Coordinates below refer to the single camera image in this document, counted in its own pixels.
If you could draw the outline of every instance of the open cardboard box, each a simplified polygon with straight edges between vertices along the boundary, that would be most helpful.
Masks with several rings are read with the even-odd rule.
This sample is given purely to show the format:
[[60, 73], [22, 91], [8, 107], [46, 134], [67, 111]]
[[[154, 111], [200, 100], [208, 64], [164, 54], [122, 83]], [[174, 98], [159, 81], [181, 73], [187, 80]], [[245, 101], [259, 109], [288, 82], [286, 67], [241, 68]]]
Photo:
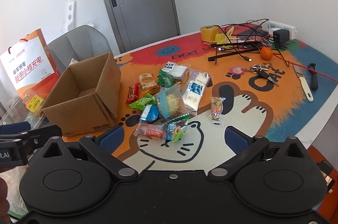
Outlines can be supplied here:
[[112, 53], [68, 67], [48, 95], [43, 112], [64, 136], [116, 125], [121, 71]]

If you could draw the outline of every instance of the orange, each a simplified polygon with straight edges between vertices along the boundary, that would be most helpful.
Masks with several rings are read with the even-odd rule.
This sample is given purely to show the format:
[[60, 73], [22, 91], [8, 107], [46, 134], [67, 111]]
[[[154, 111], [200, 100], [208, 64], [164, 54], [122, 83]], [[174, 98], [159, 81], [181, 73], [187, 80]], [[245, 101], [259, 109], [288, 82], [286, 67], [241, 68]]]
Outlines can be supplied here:
[[263, 47], [259, 52], [263, 60], [270, 60], [273, 57], [273, 51], [271, 48]]

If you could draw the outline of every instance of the charger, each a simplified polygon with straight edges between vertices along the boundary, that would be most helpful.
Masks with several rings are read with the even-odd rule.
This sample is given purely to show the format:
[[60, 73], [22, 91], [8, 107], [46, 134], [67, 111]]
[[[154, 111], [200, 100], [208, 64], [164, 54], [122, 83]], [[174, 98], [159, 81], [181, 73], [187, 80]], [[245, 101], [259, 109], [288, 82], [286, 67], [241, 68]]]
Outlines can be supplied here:
[[277, 44], [285, 43], [290, 39], [290, 32], [285, 29], [279, 29], [273, 32], [273, 41]]

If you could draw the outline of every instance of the kitchen knife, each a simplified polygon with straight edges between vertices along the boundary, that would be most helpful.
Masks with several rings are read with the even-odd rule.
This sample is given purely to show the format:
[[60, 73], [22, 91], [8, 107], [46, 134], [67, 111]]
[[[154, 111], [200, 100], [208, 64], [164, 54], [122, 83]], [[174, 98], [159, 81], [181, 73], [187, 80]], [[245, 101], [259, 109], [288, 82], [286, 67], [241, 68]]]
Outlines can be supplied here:
[[303, 73], [300, 71], [300, 68], [298, 66], [293, 65], [293, 68], [295, 69], [296, 75], [300, 80], [301, 87], [303, 88], [303, 91], [305, 93], [306, 98], [309, 102], [313, 101], [313, 96], [311, 93], [311, 90], [309, 88], [308, 82], [306, 82]]

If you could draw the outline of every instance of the power strip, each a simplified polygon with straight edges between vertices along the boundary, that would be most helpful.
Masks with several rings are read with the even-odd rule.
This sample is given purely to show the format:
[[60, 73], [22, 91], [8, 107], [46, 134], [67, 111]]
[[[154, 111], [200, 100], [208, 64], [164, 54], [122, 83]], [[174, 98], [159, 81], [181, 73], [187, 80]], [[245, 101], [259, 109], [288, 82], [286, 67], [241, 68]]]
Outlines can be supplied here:
[[285, 30], [289, 31], [290, 32], [290, 40], [295, 39], [296, 36], [297, 36], [296, 28], [294, 26], [286, 25], [285, 23], [267, 21], [267, 22], [263, 23], [263, 25], [262, 25], [262, 29], [264, 31], [267, 31], [267, 32], [269, 32], [269, 29], [272, 29], [272, 28], [285, 29]]

